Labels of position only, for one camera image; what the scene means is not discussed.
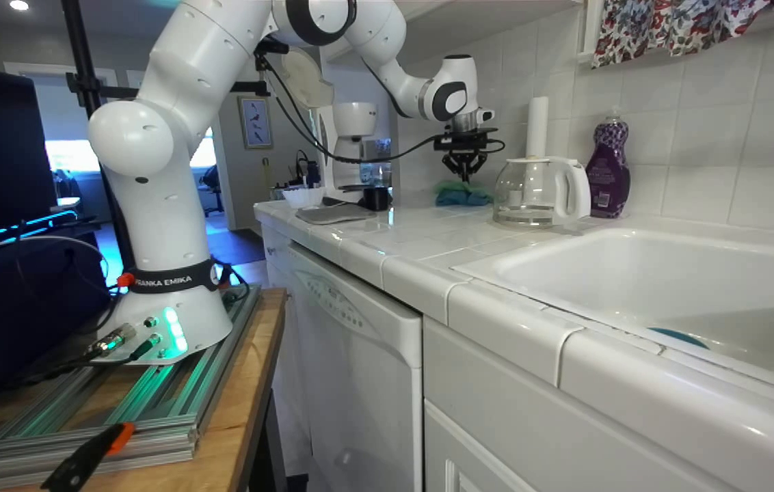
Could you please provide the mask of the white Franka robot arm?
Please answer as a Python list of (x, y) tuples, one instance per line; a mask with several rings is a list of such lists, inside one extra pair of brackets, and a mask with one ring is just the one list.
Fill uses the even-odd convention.
[(476, 61), (447, 54), (432, 77), (399, 65), (408, 23), (394, 0), (179, 0), (156, 39), (141, 87), (98, 106), (86, 141), (124, 219), (133, 264), (96, 331), (96, 364), (168, 367), (235, 331), (217, 293), (190, 159), (253, 49), (347, 44), (408, 117), (481, 141)]

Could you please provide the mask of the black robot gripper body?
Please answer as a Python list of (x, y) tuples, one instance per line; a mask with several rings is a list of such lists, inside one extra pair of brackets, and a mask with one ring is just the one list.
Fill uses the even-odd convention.
[(433, 150), (451, 166), (462, 166), (464, 161), (487, 159), (488, 154), (499, 154), (503, 147), (505, 141), (498, 139), (491, 129), (446, 131), (433, 137)]

